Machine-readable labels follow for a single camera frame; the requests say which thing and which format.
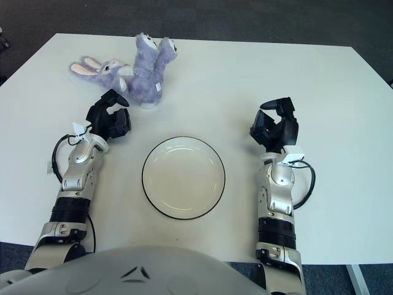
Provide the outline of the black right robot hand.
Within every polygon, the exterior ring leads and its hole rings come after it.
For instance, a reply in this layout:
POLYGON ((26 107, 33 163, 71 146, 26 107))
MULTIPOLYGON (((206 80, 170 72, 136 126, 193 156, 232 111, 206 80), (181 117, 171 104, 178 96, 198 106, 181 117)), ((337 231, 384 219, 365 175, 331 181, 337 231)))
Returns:
POLYGON ((271 100, 262 104, 257 111, 250 135, 267 152, 280 153, 287 145, 295 145, 298 136, 298 122, 294 117, 295 108, 290 97, 271 100), (275 123, 263 110, 275 110, 281 118, 275 123))

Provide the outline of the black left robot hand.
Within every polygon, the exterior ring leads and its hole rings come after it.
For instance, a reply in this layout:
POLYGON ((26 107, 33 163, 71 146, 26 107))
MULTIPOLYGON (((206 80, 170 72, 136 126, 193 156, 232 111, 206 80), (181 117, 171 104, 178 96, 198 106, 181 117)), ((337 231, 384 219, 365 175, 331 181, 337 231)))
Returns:
POLYGON ((125 136, 131 130, 130 114, 126 108, 129 106, 127 100, 114 89, 108 90, 88 111, 86 120, 91 123, 90 133, 102 137, 105 141, 125 136), (109 114, 107 108, 115 104, 125 108, 109 114))

